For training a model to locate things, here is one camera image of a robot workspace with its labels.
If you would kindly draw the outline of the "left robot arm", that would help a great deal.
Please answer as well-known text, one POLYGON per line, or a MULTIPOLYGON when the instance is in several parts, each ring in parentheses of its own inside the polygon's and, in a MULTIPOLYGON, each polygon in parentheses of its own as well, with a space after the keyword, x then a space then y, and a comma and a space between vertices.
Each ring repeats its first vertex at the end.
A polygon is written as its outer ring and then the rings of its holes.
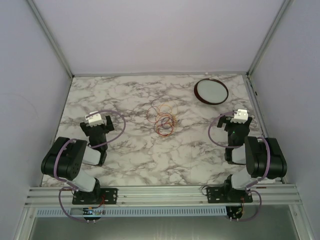
POLYGON ((99 204, 106 192, 97 178, 88 175, 82 164, 102 166, 107 157, 106 134, 114 131, 111 117, 100 114, 80 123, 89 141, 58 137, 41 163, 41 172, 66 183, 74 190, 73 204, 99 204))

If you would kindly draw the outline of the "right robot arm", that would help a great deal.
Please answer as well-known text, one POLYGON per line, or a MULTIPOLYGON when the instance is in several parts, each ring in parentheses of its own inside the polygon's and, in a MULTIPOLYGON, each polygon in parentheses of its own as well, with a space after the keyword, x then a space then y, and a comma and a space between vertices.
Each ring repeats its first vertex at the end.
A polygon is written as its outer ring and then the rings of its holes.
POLYGON ((218 117, 217 127, 227 132, 224 159, 230 165, 244 166, 231 174, 223 185, 212 191, 216 203, 251 203, 251 187, 263 180, 282 178, 287 163, 276 138, 249 136, 252 117, 237 110, 218 117))

